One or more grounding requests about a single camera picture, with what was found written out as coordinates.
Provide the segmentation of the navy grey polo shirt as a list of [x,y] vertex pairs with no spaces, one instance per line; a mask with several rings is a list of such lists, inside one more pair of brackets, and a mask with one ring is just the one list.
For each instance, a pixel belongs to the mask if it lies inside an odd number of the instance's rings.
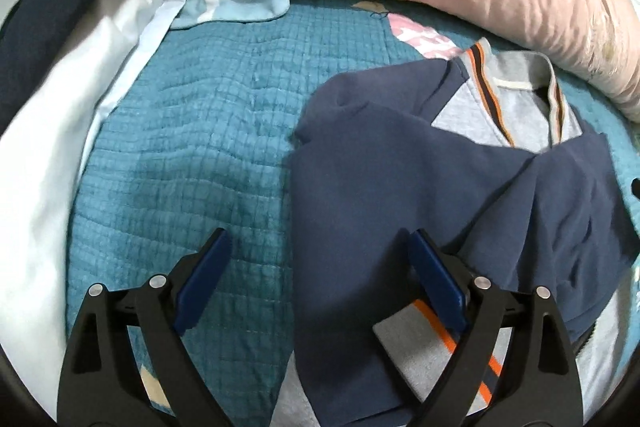
[[460,343],[412,238],[473,277],[549,289],[571,340],[636,260],[608,141],[534,51],[345,72],[314,92],[291,158],[294,350],[276,426],[403,426]]

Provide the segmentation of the white sheet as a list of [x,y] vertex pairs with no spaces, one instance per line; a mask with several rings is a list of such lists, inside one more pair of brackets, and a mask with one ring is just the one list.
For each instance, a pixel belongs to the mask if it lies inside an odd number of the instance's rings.
[[47,418],[66,349],[68,220],[96,109],[185,3],[96,0],[1,137],[1,347]]

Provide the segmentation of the teal quilted bedspread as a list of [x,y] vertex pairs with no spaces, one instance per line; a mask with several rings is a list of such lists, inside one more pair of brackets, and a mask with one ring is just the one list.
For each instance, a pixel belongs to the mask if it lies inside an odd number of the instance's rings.
[[[136,287],[213,231],[230,234],[227,268],[183,341],[237,426],[275,426],[294,350],[291,158],[314,92],[345,72],[450,60],[480,40],[497,53],[527,51],[414,3],[390,0],[373,13],[364,0],[290,1],[270,22],[169,27],[153,54],[128,63],[124,97],[94,138],[70,218],[69,320],[91,284]],[[570,107],[608,141],[638,234],[629,185],[639,157],[620,115],[552,66]],[[570,339],[586,416],[618,383],[639,337],[632,263],[596,323]]]

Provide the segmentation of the light blue cloth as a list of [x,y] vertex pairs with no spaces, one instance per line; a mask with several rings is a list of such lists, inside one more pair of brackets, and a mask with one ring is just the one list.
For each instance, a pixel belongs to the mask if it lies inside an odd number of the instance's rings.
[[288,12],[290,3],[290,0],[186,0],[170,28],[189,29],[210,22],[269,22]]

